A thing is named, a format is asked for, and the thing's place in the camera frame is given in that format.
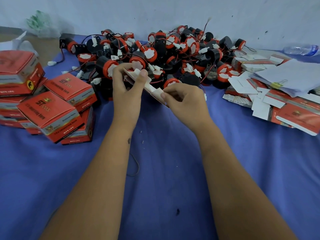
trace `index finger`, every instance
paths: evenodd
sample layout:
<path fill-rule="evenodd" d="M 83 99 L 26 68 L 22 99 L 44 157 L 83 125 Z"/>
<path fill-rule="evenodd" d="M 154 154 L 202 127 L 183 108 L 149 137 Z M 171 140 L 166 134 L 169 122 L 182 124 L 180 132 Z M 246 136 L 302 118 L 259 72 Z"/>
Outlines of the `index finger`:
<path fill-rule="evenodd" d="M 132 63 L 122 63 L 117 65 L 112 71 L 112 86 L 115 91 L 126 91 L 125 84 L 123 83 L 122 74 L 124 73 L 124 69 L 132 68 Z"/>
<path fill-rule="evenodd" d="M 178 93 L 178 95 L 183 99 L 190 91 L 192 91 L 194 86 L 184 84 L 184 83 L 174 83 L 163 89 L 166 93 Z"/>

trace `white wall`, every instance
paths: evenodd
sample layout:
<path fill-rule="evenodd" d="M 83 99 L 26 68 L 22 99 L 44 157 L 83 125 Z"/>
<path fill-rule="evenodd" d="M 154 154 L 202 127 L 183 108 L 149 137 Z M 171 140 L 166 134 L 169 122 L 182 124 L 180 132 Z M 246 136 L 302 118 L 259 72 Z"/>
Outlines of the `white wall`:
<path fill-rule="evenodd" d="M 183 24 L 203 29 L 211 16 L 207 31 L 245 39 L 250 47 L 320 44 L 320 0 L 0 0 L 0 26 L 19 28 L 36 10 L 59 15 L 66 33 L 81 35 L 109 28 L 146 40 L 150 32 Z"/>

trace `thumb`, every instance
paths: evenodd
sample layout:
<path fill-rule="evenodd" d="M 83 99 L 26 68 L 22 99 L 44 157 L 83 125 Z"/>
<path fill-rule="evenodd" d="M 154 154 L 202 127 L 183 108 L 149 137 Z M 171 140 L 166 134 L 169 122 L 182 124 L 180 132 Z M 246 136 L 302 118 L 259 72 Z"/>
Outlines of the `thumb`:
<path fill-rule="evenodd" d="M 134 93 L 138 93 L 141 95 L 144 85 L 146 84 L 147 78 L 148 72 L 145 69 L 141 70 L 139 76 L 134 82 L 133 87 L 130 90 L 132 90 Z"/>
<path fill-rule="evenodd" d="M 174 110 L 179 106 L 180 102 L 178 102 L 174 97 L 172 97 L 169 93 L 163 92 L 161 93 L 161 97 L 167 103 L 171 110 Z"/>

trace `blue bottle label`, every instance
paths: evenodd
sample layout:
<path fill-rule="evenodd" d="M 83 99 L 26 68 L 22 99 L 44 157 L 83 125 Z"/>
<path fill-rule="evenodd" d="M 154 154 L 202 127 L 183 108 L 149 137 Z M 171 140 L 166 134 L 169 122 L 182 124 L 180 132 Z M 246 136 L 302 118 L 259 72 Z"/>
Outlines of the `blue bottle label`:
<path fill-rule="evenodd" d="M 311 50 L 309 53 L 306 54 L 306 56 L 313 56 L 315 53 L 317 53 L 318 49 L 318 45 L 311 45 Z"/>

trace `forearm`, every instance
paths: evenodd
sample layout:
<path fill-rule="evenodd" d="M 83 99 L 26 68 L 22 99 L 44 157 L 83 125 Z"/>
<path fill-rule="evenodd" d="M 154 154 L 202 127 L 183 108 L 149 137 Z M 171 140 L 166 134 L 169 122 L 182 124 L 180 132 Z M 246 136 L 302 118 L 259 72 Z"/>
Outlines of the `forearm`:
<path fill-rule="evenodd" d="M 196 132 L 219 238 L 296 239 L 213 122 Z"/>
<path fill-rule="evenodd" d="M 131 135 L 112 123 L 41 239 L 118 239 Z"/>

